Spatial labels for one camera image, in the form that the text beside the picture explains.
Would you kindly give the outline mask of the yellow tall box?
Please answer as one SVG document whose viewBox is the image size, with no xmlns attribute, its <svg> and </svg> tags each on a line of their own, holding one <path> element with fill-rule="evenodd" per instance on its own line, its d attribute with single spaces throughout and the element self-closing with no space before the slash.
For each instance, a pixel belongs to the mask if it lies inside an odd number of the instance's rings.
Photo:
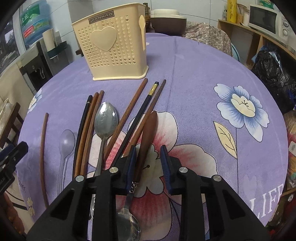
<svg viewBox="0 0 296 241">
<path fill-rule="evenodd" d="M 236 23 L 237 19 L 237 1 L 227 0 L 227 21 Z"/>
</svg>

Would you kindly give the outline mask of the large metal spoon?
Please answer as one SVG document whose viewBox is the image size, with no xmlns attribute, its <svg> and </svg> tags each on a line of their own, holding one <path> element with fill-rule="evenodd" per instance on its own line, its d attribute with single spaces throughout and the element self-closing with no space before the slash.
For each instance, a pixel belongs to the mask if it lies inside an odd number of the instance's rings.
<svg viewBox="0 0 296 241">
<path fill-rule="evenodd" d="M 97 110 L 94 120 L 94 130 L 96 135 L 101 138 L 98 155 L 98 162 L 93 177 L 99 176 L 102 170 L 104 149 L 108 138 L 110 138 L 118 125 L 118 115 L 115 107 L 110 102 L 103 102 Z"/>
</svg>

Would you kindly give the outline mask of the brown chopstick pair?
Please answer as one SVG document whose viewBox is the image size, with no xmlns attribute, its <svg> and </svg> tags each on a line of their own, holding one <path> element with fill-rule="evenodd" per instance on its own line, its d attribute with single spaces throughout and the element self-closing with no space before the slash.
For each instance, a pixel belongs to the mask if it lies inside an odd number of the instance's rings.
<svg viewBox="0 0 296 241">
<path fill-rule="evenodd" d="M 92 142 L 92 137 L 93 137 L 93 133 L 94 133 L 95 116 L 96 116 L 97 110 L 102 102 L 103 96 L 104 96 L 104 91 L 101 90 L 98 95 L 97 101 L 95 102 L 94 109 L 92 111 L 91 121 L 90 121 L 89 129 L 88 129 L 88 133 L 87 133 L 87 137 L 86 137 L 85 147 L 84 147 L 83 156 L 82 156 L 81 170 L 80 170 L 80 174 L 83 176 L 86 176 L 86 174 L 87 174 L 87 167 L 88 167 L 91 142 Z"/>
<path fill-rule="evenodd" d="M 79 143 L 79 149 L 78 149 L 77 158 L 76 158 L 76 162 L 75 162 L 75 170 L 74 170 L 73 178 L 80 175 L 81 162 L 82 162 L 82 157 L 83 157 L 87 132 L 88 132 L 89 125 L 90 125 L 93 108 L 95 107 L 95 104 L 96 104 L 96 101 L 97 101 L 98 97 L 99 97 L 99 93 L 96 92 L 95 95 L 93 96 L 92 102 L 90 104 L 90 107 L 89 107 L 89 110 L 88 110 L 88 113 L 87 113 L 87 116 L 86 116 L 86 121 L 85 121 L 85 124 L 83 126 L 83 132 L 82 132 L 82 135 L 81 135 L 81 139 L 80 139 L 80 143 Z"/>
</svg>

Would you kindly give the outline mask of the purple floral tablecloth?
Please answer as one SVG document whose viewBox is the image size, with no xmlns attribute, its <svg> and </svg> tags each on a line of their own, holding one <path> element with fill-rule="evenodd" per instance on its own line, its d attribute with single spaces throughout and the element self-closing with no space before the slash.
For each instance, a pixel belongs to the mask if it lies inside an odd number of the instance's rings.
<svg viewBox="0 0 296 241">
<path fill-rule="evenodd" d="M 285 121 L 264 84 L 231 56 L 202 43 L 162 34 L 147 35 L 148 83 L 114 145 L 110 165 L 126 132 L 155 82 L 164 89 L 155 106 L 158 129 L 130 210 L 142 240 L 178 240 L 181 198 L 165 189 L 159 151 L 202 176 L 218 174 L 265 225 L 272 218 L 285 183 L 288 144 Z M 29 151 L 16 167 L 28 212 L 36 221 L 45 211 L 40 180 L 40 144 L 48 115 L 44 172 L 48 201 L 57 197 L 66 129 L 76 133 L 89 95 L 104 91 L 122 115 L 140 80 L 93 81 L 84 58 L 50 79 L 33 97 L 20 140 Z"/>
</svg>

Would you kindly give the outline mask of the black plastic bag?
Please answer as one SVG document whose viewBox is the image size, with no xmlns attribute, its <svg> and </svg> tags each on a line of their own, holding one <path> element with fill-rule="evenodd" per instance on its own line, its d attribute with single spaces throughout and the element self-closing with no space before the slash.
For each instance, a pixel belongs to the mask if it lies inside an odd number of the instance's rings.
<svg viewBox="0 0 296 241">
<path fill-rule="evenodd" d="M 278 46 L 268 43 L 252 58 L 252 72 L 262 81 L 285 114 L 295 110 L 295 60 Z"/>
</svg>

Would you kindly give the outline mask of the paper cup stack holder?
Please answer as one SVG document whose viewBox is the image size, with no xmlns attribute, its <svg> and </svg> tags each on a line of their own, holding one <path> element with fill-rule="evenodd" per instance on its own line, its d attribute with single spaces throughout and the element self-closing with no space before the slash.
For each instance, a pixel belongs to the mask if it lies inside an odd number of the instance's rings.
<svg viewBox="0 0 296 241">
<path fill-rule="evenodd" d="M 50 59 L 57 57 L 58 54 L 67 48 L 66 41 L 61 42 L 60 44 L 56 43 L 53 29 L 46 30 L 42 35 L 46 46 L 46 51 Z"/>
</svg>

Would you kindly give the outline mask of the brown white rice cooker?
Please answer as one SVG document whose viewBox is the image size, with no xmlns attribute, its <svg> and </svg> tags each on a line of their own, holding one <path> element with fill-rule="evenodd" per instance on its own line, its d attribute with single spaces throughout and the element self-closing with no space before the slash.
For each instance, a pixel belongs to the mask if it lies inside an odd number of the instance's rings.
<svg viewBox="0 0 296 241">
<path fill-rule="evenodd" d="M 181 36 L 186 30 L 187 18 L 176 9 L 155 9 L 151 11 L 151 25 L 155 33 Z"/>
</svg>

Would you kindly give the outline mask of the beige plastic utensil holder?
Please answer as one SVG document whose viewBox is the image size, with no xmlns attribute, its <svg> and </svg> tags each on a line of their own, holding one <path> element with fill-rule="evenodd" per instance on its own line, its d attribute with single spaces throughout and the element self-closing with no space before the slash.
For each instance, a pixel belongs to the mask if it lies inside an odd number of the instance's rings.
<svg viewBox="0 0 296 241">
<path fill-rule="evenodd" d="M 146 76 L 145 5 L 105 9 L 74 22 L 72 27 L 94 81 Z"/>
</svg>

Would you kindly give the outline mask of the blue water bottle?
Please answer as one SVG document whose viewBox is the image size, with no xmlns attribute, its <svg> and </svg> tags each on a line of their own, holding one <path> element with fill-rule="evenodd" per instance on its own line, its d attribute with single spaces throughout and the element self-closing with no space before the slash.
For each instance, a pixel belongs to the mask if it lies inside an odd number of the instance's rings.
<svg viewBox="0 0 296 241">
<path fill-rule="evenodd" d="M 25 8 L 21 15 L 21 28 L 25 45 L 30 46 L 51 29 L 50 7 L 46 1 L 36 1 Z"/>
</svg>

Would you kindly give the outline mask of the clear plastic spoon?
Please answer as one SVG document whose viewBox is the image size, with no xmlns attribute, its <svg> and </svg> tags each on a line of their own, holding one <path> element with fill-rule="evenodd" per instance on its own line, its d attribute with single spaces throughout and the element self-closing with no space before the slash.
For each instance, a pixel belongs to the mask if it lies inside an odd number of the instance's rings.
<svg viewBox="0 0 296 241">
<path fill-rule="evenodd" d="M 61 155 L 59 175 L 58 175 L 58 186 L 62 185 L 62 175 L 66 158 L 72 153 L 75 146 L 74 133 L 67 129 L 64 130 L 60 136 L 59 151 Z"/>
</svg>

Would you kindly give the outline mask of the black chopstick group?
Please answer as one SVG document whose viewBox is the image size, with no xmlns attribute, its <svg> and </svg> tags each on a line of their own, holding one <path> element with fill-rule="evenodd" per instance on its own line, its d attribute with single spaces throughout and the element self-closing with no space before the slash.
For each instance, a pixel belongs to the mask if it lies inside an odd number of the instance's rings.
<svg viewBox="0 0 296 241">
<path fill-rule="evenodd" d="M 83 111 L 83 114 L 82 114 L 81 121 L 80 121 L 77 140 L 76 140 L 76 145 L 75 145 L 75 151 L 74 151 L 72 178 L 75 177 L 75 167 L 76 167 L 76 159 L 77 159 L 77 155 L 78 155 L 78 149 L 79 149 L 84 124 L 85 124 L 85 121 L 86 121 L 86 118 L 87 118 L 87 114 L 88 114 L 89 107 L 90 107 L 90 104 L 92 102 L 92 99 L 93 99 L 93 96 L 89 95 L 88 99 L 86 101 L 86 104 L 85 104 L 85 108 L 84 108 L 84 111 Z"/>
</svg>

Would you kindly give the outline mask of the small metal spoon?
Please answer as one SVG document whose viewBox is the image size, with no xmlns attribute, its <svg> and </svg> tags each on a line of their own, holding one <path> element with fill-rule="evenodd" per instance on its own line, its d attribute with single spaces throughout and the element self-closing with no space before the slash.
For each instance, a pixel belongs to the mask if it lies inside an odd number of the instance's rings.
<svg viewBox="0 0 296 241">
<path fill-rule="evenodd" d="M 137 184 L 132 182 L 132 186 L 126 196 L 124 207 L 116 214 L 118 240 L 139 241 L 141 228 L 136 217 L 130 212 L 134 192 Z"/>
</svg>

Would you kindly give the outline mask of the water dispenser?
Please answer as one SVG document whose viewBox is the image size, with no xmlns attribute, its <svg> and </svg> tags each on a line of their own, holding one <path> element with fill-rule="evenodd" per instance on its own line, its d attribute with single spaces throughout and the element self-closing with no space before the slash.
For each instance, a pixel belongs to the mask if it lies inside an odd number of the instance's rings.
<svg viewBox="0 0 296 241">
<path fill-rule="evenodd" d="M 48 51 L 44 39 L 37 40 L 21 56 L 21 73 L 27 74 L 33 89 L 39 91 L 53 76 L 69 65 L 66 41 Z"/>
</svg>

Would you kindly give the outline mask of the wooden shelf unit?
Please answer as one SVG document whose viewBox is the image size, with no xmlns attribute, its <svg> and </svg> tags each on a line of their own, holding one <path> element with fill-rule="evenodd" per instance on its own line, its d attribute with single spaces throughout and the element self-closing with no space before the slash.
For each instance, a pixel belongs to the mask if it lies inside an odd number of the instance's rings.
<svg viewBox="0 0 296 241">
<path fill-rule="evenodd" d="M 250 70 L 254 65 L 252 57 L 268 43 L 275 45 L 285 57 L 288 57 L 288 60 L 295 64 L 295 55 L 286 46 L 259 31 L 225 20 L 218 20 L 217 27 L 228 35 L 238 51 L 240 62 Z"/>
</svg>

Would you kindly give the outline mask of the lone brown chopstick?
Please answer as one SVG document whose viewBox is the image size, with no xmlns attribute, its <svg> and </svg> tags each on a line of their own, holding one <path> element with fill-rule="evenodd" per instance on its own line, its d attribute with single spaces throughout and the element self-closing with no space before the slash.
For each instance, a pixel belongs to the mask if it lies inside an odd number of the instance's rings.
<svg viewBox="0 0 296 241">
<path fill-rule="evenodd" d="M 42 135 L 41 135 L 41 146 L 40 146 L 40 179 L 41 179 L 41 189 L 43 194 L 44 205 L 46 208 L 48 208 L 49 202 L 46 194 L 44 154 L 45 154 L 45 138 L 46 138 L 48 117 L 49 117 L 49 114 L 45 113 L 43 128 L 42 128 Z"/>
</svg>

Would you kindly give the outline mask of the white microwave oven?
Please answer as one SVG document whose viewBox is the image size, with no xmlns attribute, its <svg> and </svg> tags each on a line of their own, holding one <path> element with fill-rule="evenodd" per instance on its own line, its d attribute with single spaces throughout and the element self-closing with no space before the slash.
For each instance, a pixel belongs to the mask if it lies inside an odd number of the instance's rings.
<svg viewBox="0 0 296 241">
<path fill-rule="evenodd" d="M 264 6 L 251 4 L 248 26 L 287 44 L 292 28 L 282 13 Z"/>
</svg>

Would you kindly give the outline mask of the black chopstick gold band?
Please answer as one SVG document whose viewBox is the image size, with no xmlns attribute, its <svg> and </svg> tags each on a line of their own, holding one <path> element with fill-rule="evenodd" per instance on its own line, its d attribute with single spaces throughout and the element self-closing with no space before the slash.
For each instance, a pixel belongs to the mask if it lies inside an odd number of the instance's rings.
<svg viewBox="0 0 296 241">
<path fill-rule="evenodd" d="M 118 152 L 116 153 L 116 156 L 114 157 L 114 160 L 112 161 L 111 167 L 115 166 L 116 161 L 122 156 L 125 148 L 128 145 L 128 142 L 130 141 L 130 138 L 132 137 L 132 134 L 133 134 L 135 128 L 137 127 L 137 125 L 138 125 L 142 115 L 144 114 L 145 110 L 147 109 L 147 106 L 148 106 L 149 102 L 151 101 L 152 96 L 155 93 L 155 90 L 157 89 L 158 85 L 159 85 L 158 81 L 156 81 L 153 84 L 151 90 L 149 91 L 147 97 L 145 98 L 143 104 L 141 105 L 137 115 L 135 116 L 135 119 L 132 122 L 132 125 L 130 126 L 130 129 L 128 130 L 125 138 L 123 139 L 123 142 L 121 143 L 121 146 L 119 147 Z"/>
</svg>

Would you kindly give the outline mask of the dark wooden spoon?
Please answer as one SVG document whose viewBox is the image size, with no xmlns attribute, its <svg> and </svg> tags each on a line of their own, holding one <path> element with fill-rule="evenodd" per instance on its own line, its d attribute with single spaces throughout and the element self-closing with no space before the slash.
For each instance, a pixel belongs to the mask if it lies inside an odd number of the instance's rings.
<svg viewBox="0 0 296 241">
<path fill-rule="evenodd" d="M 135 166 L 135 174 L 133 178 L 133 182 L 139 183 L 140 177 L 142 174 L 142 170 L 144 168 L 145 160 L 147 158 L 147 154 L 149 148 L 154 140 L 158 128 L 158 115 L 156 111 L 153 111 L 147 121 L 144 124 L 144 129 L 142 132 L 142 141 L 140 143 L 140 149 L 137 156 L 137 162 Z"/>
</svg>

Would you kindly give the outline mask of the floral cloth covered chair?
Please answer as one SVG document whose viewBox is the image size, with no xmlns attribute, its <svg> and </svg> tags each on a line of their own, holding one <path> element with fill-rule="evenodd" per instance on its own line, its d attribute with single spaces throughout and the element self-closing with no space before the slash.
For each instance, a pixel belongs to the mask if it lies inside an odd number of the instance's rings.
<svg viewBox="0 0 296 241">
<path fill-rule="evenodd" d="M 182 37 L 209 45 L 232 56 L 231 41 L 228 35 L 208 23 L 187 22 Z"/>
</svg>

